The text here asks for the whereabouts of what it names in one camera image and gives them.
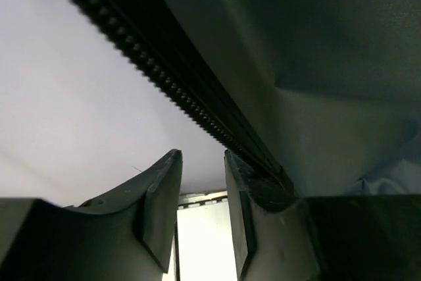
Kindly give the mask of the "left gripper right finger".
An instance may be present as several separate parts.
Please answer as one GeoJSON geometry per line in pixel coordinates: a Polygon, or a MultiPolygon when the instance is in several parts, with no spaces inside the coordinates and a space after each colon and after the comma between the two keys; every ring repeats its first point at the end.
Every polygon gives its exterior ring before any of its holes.
{"type": "Polygon", "coordinates": [[[420,196],[298,198],[224,157],[239,280],[419,280],[420,196]]]}

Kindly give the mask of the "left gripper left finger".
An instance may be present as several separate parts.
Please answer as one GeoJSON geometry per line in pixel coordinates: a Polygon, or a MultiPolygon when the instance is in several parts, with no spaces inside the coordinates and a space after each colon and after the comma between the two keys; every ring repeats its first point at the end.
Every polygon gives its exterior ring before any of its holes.
{"type": "Polygon", "coordinates": [[[161,280],[170,268],[182,152],[78,207],[1,200],[2,280],[161,280]]]}

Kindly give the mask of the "pink and teal suitcase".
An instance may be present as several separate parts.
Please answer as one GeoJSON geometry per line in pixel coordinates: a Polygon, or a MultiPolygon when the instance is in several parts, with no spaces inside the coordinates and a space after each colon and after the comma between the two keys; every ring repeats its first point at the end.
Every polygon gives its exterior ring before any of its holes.
{"type": "Polygon", "coordinates": [[[420,0],[1,0],[1,195],[231,149],[303,197],[420,193],[420,0]]]}

